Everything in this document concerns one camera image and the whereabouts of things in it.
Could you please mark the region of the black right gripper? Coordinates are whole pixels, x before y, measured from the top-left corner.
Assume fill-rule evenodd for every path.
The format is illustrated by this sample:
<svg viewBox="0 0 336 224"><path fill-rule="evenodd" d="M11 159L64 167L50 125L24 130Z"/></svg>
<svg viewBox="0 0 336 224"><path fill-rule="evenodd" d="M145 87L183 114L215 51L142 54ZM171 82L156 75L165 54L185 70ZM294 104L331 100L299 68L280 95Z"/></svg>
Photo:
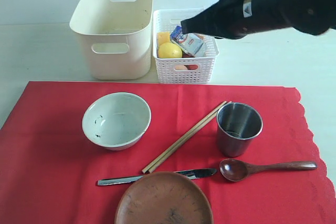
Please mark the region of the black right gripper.
<svg viewBox="0 0 336 224"><path fill-rule="evenodd" d="M335 26L335 0L219 0L181 21L182 33L240 39L248 34L292 27L321 35Z"/></svg>

